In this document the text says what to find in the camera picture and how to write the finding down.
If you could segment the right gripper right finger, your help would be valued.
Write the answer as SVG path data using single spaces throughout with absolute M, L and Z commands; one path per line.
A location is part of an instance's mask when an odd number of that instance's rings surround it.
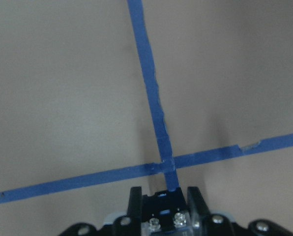
M 212 213 L 198 187 L 187 188 L 187 203 L 196 236 L 234 236 L 231 221 L 223 214 Z

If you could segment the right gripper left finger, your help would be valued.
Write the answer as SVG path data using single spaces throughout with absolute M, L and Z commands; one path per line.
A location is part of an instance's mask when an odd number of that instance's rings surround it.
M 132 187 L 125 215 L 113 223 L 114 236 L 140 236 L 142 223 L 142 188 Z

